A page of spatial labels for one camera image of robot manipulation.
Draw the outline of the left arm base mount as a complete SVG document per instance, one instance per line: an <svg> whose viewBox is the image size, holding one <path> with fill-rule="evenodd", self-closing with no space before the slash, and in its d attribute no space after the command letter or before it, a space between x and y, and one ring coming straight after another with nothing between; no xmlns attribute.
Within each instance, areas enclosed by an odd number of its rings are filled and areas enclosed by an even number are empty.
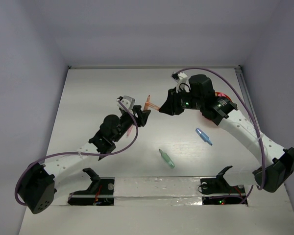
<svg viewBox="0 0 294 235"><path fill-rule="evenodd" d="M82 170L88 174L91 183L85 190L71 192L68 197L70 206L113 206L115 178L101 178L91 168Z"/></svg>

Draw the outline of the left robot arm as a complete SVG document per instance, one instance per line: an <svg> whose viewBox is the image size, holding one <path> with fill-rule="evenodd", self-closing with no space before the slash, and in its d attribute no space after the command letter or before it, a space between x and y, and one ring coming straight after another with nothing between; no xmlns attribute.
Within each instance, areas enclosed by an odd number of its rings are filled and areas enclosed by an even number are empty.
<svg viewBox="0 0 294 235"><path fill-rule="evenodd" d="M16 202L28 207L33 214L41 213L57 196L59 183L79 171L89 175L83 179L82 188L87 193L98 192L100 179L89 167L91 160L94 157L102 160L129 149L136 139L119 151L115 150L115 143L131 126L136 129L144 127L151 113L150 110L142 110L140 105L131 108L123 104L118 106L121 116L106 116L99 130L80 150L51 154L30 163L16 183Z"/></svg>

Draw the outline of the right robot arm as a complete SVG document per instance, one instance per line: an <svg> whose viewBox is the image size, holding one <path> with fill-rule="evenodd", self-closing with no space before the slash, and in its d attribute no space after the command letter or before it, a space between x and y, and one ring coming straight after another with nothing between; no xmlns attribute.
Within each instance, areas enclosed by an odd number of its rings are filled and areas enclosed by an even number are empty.
<svg viewBox="0 0 294 235"><path fill-rule="evenodd" d="M235 103L215 94L206 75L187 77L180 73L177 80L178 85L168 91L159 112L174 116L186 109L199 110L206 119L237 139L261 165L256 170L240 171L227 166L217 175L217 189L227 192L236 185L259 185L267 192L276 192L294 171L294 148L285 149L262 134Z"/></svg>

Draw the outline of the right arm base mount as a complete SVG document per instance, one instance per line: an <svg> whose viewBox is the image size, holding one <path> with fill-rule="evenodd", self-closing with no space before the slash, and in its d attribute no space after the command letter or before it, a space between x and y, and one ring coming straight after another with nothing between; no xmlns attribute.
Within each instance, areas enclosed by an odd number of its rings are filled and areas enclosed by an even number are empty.
<svg viewBox="0 0 294 235"><path fill-rule="evenodd" d="M245 200L245 188L230 186L223 177L230 168L225 167L215 177L200 179L197 190L202 194L203 205L238 205Z"/></svg>

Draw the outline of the orange highlighter pen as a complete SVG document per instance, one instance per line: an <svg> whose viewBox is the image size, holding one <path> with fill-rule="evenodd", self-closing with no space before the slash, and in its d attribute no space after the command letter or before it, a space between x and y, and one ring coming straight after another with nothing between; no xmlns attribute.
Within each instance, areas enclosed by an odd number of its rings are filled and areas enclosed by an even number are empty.
<svg viewBox="0 0 294 235"><path fill-rule="evenodd" d="M145 111L145 110L149 110L150 108L152 108L152 109L154 109L154 110L157 110L157 111L160 109L159 106L157 106L157 105L151 103L151 101L150 101L150 95L148 95L148 97L147 97L147 99L146 99L146 102L145 102L145 104L144 104L143 110L144 110L144 111Z"/></svg>

